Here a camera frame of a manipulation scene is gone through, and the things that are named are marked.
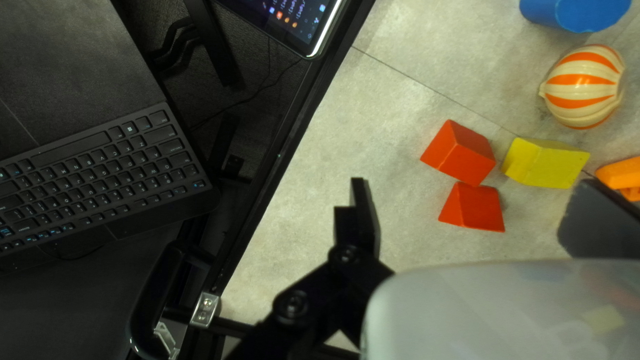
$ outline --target black keyboard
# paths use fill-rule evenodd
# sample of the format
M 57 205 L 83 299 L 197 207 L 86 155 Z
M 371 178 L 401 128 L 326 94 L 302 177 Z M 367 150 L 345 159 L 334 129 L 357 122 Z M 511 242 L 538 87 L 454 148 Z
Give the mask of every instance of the black keyboard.
M 195 216 L 217 205 L 198 204 L 213 202 L 208 190 L 217 193 L 168 105 L 158 104 L 0 161 L 0 256 L 142 212 L 151 211 L 128 225 L 144 231 Z

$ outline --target blue cylinder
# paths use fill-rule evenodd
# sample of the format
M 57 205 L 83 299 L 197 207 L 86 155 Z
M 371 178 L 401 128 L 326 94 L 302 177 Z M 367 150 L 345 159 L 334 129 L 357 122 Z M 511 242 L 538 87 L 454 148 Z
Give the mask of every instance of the blue cylinder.
M 520 0 L 520 12 L 531 22 L 574 33 L 594 33 L 617 23 L 631 0 Z

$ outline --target orange and white striped ball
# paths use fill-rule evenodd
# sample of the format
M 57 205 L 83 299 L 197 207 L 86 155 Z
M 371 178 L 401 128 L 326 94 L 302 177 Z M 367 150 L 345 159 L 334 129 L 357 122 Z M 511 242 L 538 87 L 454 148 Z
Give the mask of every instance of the orange and white striped ball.
M 560 123 L 590 129 L 605 122 L 620 105 L 624 72 L 624 61 L 614 49 L 583 46 L 554 65 L 538 94 Z

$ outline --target orange block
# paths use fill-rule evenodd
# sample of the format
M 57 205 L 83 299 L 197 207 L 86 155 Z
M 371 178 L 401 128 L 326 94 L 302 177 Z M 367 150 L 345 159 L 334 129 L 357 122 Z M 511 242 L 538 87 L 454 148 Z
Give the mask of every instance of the orange block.
M 495 166 L 489 141 L 452 120 L 444 123 L 420 160 L 474 186 L 480 185 Z
M 620 193 L 631 202 L 640 201 L 640 188 L 620 189 Z
M 438 221 L 470 229 L 504 233 L 498 190 L 489 186 L 456 183 Z
M 640 188 L 640 156 L 601 167 L 596 176 L 612 189 Z

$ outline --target red block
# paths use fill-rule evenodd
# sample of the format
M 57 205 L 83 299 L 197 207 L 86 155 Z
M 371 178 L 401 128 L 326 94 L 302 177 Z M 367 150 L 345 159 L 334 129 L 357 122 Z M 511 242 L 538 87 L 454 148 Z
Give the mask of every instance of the red block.
M 456 183 L 438 220 L 470 229 L 504 233 L 498 190 L 489 186 Z
M 489 141 L 452 120 L 444 123 L 420 160 L 474 186 L 480 185 L 495 166 Z

